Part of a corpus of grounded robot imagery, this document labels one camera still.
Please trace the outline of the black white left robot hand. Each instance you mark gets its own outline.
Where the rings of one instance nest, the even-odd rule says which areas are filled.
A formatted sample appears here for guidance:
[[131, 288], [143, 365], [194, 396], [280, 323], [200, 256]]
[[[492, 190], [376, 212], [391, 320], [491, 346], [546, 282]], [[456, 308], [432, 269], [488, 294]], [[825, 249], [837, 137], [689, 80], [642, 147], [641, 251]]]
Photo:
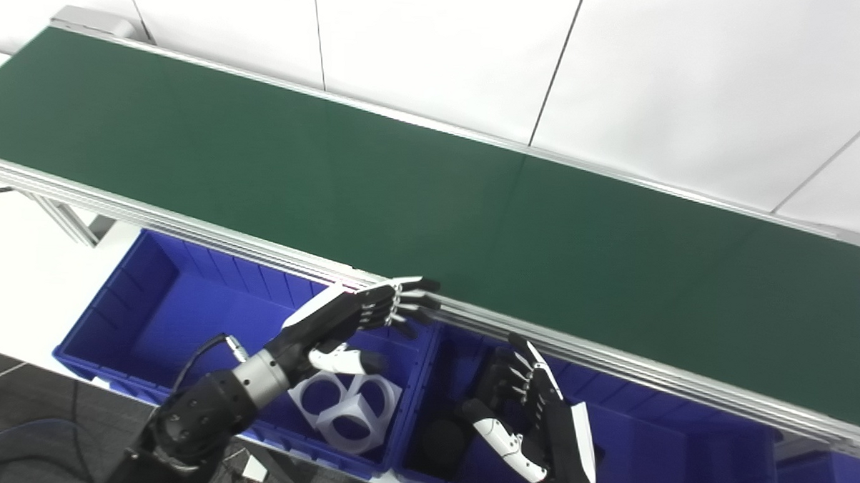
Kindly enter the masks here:
[[265, 349], [291, 387], [318, 372], [382, 374], [387, 358], [377, 352], [349, 349], [361, 331], [392, 328], [406, 339], [416, 339], [415, 324], [426, 326], [440, 310], [438, 281], [400, 277], [349, 291], [331, 286], [302, 306]]

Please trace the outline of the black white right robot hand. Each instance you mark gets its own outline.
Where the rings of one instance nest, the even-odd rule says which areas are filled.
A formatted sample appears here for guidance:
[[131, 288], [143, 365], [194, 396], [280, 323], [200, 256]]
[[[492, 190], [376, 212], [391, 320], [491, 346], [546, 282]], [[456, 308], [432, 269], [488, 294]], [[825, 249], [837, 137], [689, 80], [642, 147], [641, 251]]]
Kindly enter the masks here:
[[596, 483], [587, 404], [569, 402], [534, 343], [510, 332], [457, 413], [527, 483]]

